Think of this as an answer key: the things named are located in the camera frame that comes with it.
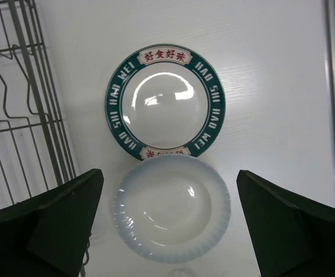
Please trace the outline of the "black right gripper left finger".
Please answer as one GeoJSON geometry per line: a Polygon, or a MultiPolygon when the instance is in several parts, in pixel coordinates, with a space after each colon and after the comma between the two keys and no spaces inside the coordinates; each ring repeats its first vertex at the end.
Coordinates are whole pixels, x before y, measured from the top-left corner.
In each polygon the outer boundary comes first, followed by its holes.
{"type": "Polygon", "coordinates": [[[0,276],[78,276],[103,182],[92,169],[0,209],[0,276]]]}

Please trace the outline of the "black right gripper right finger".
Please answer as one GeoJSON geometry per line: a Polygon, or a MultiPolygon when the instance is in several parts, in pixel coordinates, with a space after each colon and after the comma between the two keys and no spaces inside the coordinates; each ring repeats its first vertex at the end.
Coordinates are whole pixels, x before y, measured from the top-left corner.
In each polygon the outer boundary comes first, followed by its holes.
{"type": "Polygon", "coordinates": [[[335,208],[248,170],[236,183],[261,276],[335,276],[335,208]]]}

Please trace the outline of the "pale blue fluted plate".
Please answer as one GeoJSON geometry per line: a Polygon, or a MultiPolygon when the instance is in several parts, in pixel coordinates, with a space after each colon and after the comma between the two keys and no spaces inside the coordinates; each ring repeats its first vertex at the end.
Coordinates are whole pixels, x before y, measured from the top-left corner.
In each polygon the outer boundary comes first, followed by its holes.
{"type": "Polygon", "coordinates": [[[230,216],[225,181],[207,163],[181,154],[140,162],[122,179],[113,201],[118,235],[157,263],[205,255],[224,236],[230,216]]]}

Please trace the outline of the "green rimmed printed plate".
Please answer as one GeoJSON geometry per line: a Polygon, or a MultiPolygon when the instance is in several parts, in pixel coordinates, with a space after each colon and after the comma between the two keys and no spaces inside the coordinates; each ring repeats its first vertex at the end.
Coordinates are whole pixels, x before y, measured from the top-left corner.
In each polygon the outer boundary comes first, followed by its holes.
{"type": "Polygon", "coordinates": [[[175,44],[132,53],[114,71],[105,94],[109,129],[138,160],[200,156],[218,137],[225,111],[225,91],[215,69],[175,44]]]}

